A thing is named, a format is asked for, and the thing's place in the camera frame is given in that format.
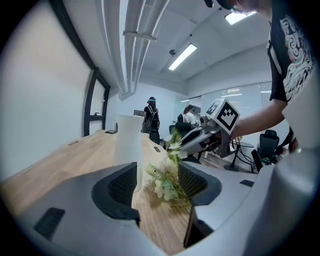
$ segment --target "white flower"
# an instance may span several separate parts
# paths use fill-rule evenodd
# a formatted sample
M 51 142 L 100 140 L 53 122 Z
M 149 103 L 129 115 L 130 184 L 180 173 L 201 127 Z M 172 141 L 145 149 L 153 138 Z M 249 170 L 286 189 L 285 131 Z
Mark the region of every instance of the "white flower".
M 170 191 L 166 191 L 164 194 L 164 200 L 169 201 L 171 199 Z
M 161 186 L 162 186 L 161 181 L 157 179 L 157 180 L 155 181 L 155 186 L 156 186 L 157 188 L 161 188 Z
M 172 161 L 169 157 L 166 157 L 164 160 L 163 160 L 163 166 L 165 169 L 173 169 L 176 167 L 174 161 Z
M 175 143 L 170 144 L 168 149 L 169 150 L 177 150 L 178 148 L 180 148 L 180 145 L 181 145 L 181 142 L 175 142 Z
M 188 153 L 186 151 L 179 151 L 178 152 L 178 158 L 185 159 L 188 157 Z
M 175 155 L 178 154 L 178 152 L 179 152 L 179 151 L 171 151 L 169 154 L 175 156 Z
M 161 198 L 162 195 L 165 193 L 165 191 L 161 187 L 158 187 L 158 186 L 155 187 L 154 192 L 156 193 L 158 198 Z
M 170 135 L 168 135 L 167 137 L 165 137 L 164 139 L 163 139 L 165 142 L 169 142 L 169 141 L 171 141 L 172 140 L 172 135 L 170 134 Z

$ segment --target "black window frame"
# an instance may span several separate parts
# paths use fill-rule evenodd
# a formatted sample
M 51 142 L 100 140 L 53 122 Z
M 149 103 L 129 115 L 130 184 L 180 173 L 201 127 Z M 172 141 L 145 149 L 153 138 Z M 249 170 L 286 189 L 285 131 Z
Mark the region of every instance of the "black window frame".
M 49 0 L 52 9 L 57 16 L 60 24 L 62 25 L 64 31 L 66 32 L 67 36 L 73 43 L 74 47 L 77 49 L 79 54 L 82 56 L 83 60 L 87 63 L 87 65 L 92 70 L 91 78 L 86 88 L 86 95 L 85 95 L 85 104 L 83 110 L 83 123 L 82 123 L 82 136 L 86 137 L 90 135 L 90 122 L 91 121 L 102 121 L 102 130 L 106 129 L 106 115 L 107 115 L 107 105 L 108 105 L 108 98 L 110 92 L 110 85 L 108 85 L 107 81 L 100 73 L 99 68 L 95 65 L 93 60 L 90 58 L 86 48 L 84 47 L 83 43 L 78 36 L 78 33 L 72 24 L 72 21 L 69 17 L 67 9 L 64 5 L 63 0 Z M 90 115 L 91 110 L 91 103 L 92 97 L 94 93 L 94 88 L 96 81 L 99 81 L 100 84 L 104 87 L 104 94 L 103 94 L 103 106 L 102 106 L 102 115 Z

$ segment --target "black cable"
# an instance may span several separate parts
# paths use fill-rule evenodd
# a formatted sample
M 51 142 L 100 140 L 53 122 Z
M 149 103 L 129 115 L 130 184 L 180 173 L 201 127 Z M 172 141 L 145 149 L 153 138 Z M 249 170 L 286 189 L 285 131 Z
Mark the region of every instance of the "black cable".
M 237 137 L 237 138 L 235 139 L 235 140 L 236 140 L 235 142 L 237 143 L 237 139 L 238 139 L 238 143 L 239 143 L 239 151 L 240 151 L 240 153 L 243 155 L 244 159 L 247 160 L 247 161 L 249 161 L 249 162 L 246 162 L 246 161 L 242 160 L 238 155 L 237 155 L 236 157 L 237 157 L 241 162 L 243 162 L 243 163 L 245 163 L 245 164 L 247 164 L 247 165 L 250 165 L 250 167 L 251 167 L 251 172 L 253 172 L 253 171 L 254 171 L 254 168 L 252 167 L 251 158 L 243 153 L 243 151 L 242 151 L 242 149 L 241 149 L 241 144 L 240 144 L 239 137 Z
M 239 140 L 239 138 L 238 138 L 238 143 L 239 143 L 239 146 L 240 146 L 239 151 L 241 152 L 241 154 L 243 155 L 243 157 L 244 157 L 247 161 L 249 161 L 250 164 L 252 165 L 253 162 L 251 161 L 251 158 L 250 158 L 249 156 L 245 155 L 245 154 L 243 153 L 242 149 L 241 149 L 241 145 L 240 145 L 240 140 Z

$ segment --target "human arm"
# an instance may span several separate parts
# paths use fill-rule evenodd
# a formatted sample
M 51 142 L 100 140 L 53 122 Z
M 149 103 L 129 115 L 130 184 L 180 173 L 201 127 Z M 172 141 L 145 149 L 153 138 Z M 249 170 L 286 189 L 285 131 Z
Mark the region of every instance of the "human arm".
M 146 122 L 148 120 L 149 116 L 150 116 L 150 110 L 146 106 L 143 111 L 146 112 L 146 116 L 145 116 L 145 119 L 144 119 L 144 122 Z
M 285 118 L 282 110 L 287 106 L 285 101 L 272 99 L 270 103 L 253 115 L 240 119 L 232 132 L 232 139 L 267 130 L 282 122 Z

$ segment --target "graphic print shirt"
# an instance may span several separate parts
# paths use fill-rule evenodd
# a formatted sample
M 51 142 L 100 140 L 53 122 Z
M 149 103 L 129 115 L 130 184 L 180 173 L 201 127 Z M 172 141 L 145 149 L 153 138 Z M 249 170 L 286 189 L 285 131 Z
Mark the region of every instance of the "graphic print shirt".
M 270 38 L 267 45 L 272 72 L 270 100 L 290 103 L 308 81 L 316 57 L 283 1 L 272 0 Z M 276 58 L 271 54 L 270 44 Z

